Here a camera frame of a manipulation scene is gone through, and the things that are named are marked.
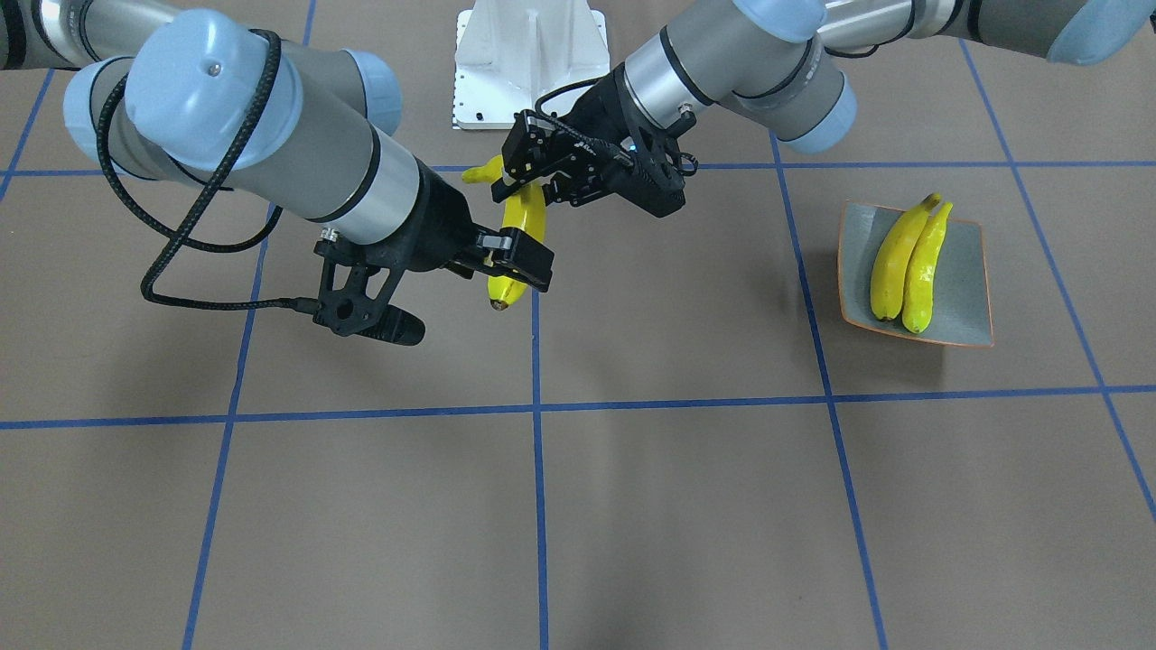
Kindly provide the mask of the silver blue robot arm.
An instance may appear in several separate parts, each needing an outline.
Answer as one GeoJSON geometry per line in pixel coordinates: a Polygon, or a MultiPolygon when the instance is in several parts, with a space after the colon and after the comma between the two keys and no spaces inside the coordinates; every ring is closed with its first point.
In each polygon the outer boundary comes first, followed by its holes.
{"type": "Polygon", "coordinates": [[[695,1],[556,115],[546,93],[516,115],[495,202],[544,183],[544,201],[579,207],[620,195],[652,217],[686,205],[697,170],[679,139],[706,108],[765,127],[793,152],[820,153],[855,119],[842,59],[938,34],[1048,62],[1090,66],[1143,25],[1151,1],[695,1]]]}
{"type": "Polygon", "coordinates": [[[401,97],[366,52],[304,49],[213,9],[5,1],[3,71],[71,71],[71,140],[113,180],[247,190],[329,235],[338,265],[516,276],[544,291],[541,236],[475,226],[394,140],[401,97]]]}

